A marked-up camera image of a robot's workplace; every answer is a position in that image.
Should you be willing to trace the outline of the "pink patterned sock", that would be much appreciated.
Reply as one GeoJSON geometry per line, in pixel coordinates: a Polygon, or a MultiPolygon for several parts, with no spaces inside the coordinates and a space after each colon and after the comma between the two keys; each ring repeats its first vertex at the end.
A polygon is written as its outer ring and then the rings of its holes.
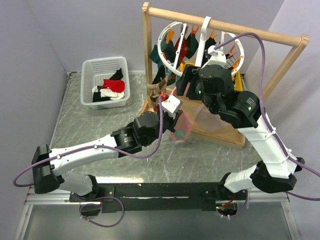
{"type": "Polygon", "coordinates": [[[193,121],[188,117],[188,115],[183,112],[180,119],[183,121],[182,128],[178,129],[176,132],[171,132],[168,139],[175,143],[184,142],[190,135],[193,129],[193,121]]]}

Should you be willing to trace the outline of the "argyle patterned knit sock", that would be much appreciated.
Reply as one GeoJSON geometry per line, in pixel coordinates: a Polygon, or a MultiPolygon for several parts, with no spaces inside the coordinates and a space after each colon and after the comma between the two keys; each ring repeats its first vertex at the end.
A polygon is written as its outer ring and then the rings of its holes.
{"type": "Polygon", "coordinates": [[[169,77],[166,76],[164,79],[162,79],[158,83],[147,84],[146,85],[146,89],[150,93],[149,99],[150,99],[150,102],[151,102],[151,107],[152,107],[151,109],[152,109],[153,112],[157,112],[158,111],[158,103],[159,103],[158,97],[162,93],[167,94],[167,95],[172,95],[174,93],[173,89],[167,88],[168,81],[169,81],[169,77]]]}

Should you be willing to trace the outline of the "teal green sock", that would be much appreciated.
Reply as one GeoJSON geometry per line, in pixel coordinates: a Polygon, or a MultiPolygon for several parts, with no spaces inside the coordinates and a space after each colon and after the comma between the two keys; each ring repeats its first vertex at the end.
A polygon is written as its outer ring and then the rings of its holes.
{"type": "Polygon", "coordinates": [[[173,41],[169,40],[168,43],[166,40],[160,42],[160,49],[164,53],[165,59],[169,60],[170,63],[174,63],[176,58],[176,49],[174,47],[173,41]]]}

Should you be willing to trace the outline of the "white round clip hanger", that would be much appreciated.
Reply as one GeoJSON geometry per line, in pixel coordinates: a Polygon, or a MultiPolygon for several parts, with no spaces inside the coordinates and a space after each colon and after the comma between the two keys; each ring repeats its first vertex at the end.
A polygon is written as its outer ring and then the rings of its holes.
{"type": "MultiPolygon", "coordinates": [[[[160,33],[157,39],[157,49],[159,56],[162,61],[162,66],[167,76],[181,77],[186,65],[196,65],[198,67],[203,67],[204,64],[211,57],[208,54],[208,49],[210,46],[218,46],[225,42],[225,40],[230,41],[236,35],[230,32],[219,31],[215,33],[214,30],[208,33],[208,22],[206,21],[201,27],[192,26],[190,32],[188,32],[189,25],[184,22],[174,21],[167,25],[160,33]],[[178,49],[182,45],[183,38],[188,41],[189,51],[183,61],[178,62],[179,51],[175,51],[174,63],[170,63],[169,60],[165,59],[164,53],[161,51],[161,41],[165,40],[166,43],[172,40],[175,46],[178,38],[180,38],[178,49]]],[[[244,63],[245,51],[242,43],[239,39],[230,41],[225,47],[220,47],[217,50],[224,52],[226,57],[226,65],[223,67],[225,69],[231,70],[231,75],[233,78],[240,74],[240,69],[244,63]]]]}

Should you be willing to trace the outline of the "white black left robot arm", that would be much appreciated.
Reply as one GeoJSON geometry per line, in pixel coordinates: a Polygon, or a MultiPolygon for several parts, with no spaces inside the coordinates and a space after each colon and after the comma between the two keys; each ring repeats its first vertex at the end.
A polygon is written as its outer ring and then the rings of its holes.
{"type": "Polygon", "coordinates": [[[93,162],[117,159],[124,156],[141,159],[139,152],[157,141],[175,126],[182,110],[173,116],[168,112],[146,111],[127,126],[100,139],[67,148],[50,149],[47,144],[35,150],[32,164],[33,185],[36,194],[65,190],[94,201],[99,195],[99,186],[93,175],[72,173],[72,169],[93,162]]]}

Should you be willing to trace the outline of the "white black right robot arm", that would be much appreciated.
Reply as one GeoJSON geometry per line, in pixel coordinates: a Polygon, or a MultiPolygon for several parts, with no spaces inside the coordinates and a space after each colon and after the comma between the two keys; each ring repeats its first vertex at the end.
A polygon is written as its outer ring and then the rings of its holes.
{"type": "Polygon", "coordinates": [[[290,161],[292,154],[280,145],[269,118],[262,115],[258,96],[251,91],[234,89],[229,69],[216,64],[203,68],[188,64],[176,82],[176,93],[201,101],[211,114],[219,115],[244,135],[261,157],[256,165],[223,176],[218,188],[223,199],[251,188],[269,194],[294,189],[297,183],[294,173],[302,168],[290,161]]]}

